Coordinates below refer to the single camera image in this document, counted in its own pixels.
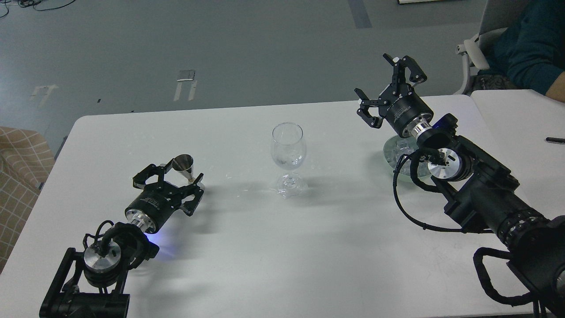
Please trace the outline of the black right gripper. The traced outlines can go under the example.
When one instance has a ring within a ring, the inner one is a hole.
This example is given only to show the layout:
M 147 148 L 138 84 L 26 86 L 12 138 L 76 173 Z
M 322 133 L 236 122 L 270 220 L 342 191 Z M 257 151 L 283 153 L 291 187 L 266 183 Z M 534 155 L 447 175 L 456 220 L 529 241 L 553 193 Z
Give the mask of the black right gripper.
M 398 136 L 408 138 L 412 130 L 420 122 L 429 123 L 433 118 L 431 108 L 415 92 L 415 86 L 427 81 L 426 73 L 410 56 L 391 57 L 383 54 L 384 59 L 393 67 L 390 84 L 383 90 L 378 99 L 369 97 L 360 88 L 354 91 L 360 99 L 359 115 L 371 128 L 381 128 L 387 121 Z M 377 107 L 380 115 L 373 116 L 369 109 Z

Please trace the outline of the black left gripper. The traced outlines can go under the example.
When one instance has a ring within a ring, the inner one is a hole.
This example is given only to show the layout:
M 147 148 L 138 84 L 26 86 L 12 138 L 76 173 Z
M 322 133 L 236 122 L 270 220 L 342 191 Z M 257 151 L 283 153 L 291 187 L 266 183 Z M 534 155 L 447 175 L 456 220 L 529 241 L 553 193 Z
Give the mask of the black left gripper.
M 172 168 L 172 163 L 149 164 L 132 179 L 135 189 L 142 192 L 125 209 L 128 223 L 136 225 L 143 233 L 155 234 L 171 217 L 174 211 L 183 211 L 192 216 L 204 195 L 200 173 L 189 185 L 177 187 L 164 181 L 164 176 Z M 155 183 L 147 184 L 147 180 L 158 176 Z

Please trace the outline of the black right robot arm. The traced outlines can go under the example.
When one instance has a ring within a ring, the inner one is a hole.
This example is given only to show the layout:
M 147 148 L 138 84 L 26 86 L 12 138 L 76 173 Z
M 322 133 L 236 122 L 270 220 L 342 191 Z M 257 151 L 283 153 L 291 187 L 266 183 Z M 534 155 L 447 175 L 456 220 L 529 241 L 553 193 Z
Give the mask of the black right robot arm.
M 398 208 L 397 180 L 402 167 L 410 162 L 414 185 L 429 193 L 442 194 L 444 213 L 458 223 L 458 229 L 432 226 L 406 217 L 422 229 L 440 233 L 493 233 L 507 251 L 481 247 L 473 255 L 479 282 L 492 300 L 512 307 L 533 304 L 534 315 L 557 318 L 565 314 L 565 232 L 564 217 L 547 219 L 522 201 L 515 190 L 520 185 L 510 169 L 472 141 L 456 134 L 458 120 L 444 115 L 434 125 L 433 111 L 416 94 L 415 86 L 427 77 L 410 56 L 385 60 L 393 67 L 390 84 L 377 99 L 359 88 L 358 115 L 372 128 L 387 121 L 398 137 L 413 137 L 416 148 L 403 154 L 393 171 L 393 195 Z M 507 266 L 528 290 L 517 296 L 503 296 L 492 285 L 483 263 L 490 256 L 507 261 Z

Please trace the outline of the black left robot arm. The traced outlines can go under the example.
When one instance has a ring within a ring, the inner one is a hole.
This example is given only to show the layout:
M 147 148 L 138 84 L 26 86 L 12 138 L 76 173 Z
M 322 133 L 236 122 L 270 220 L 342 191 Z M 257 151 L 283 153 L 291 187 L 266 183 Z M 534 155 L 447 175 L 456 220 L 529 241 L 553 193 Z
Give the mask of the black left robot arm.
M 125 318 L 130 295 L 128 273 L 157 256 L 156 234 L 175 211 L 191 216 L 204 194 L 203 174 L 194 177 L 194 160 L 182 154 L 150 164 L 132 179 L 141 193 L 125 209 L 126 222 L 104 224 L 85 234 L 83 252 L 68 248 L 40 306 L 41 318 Z

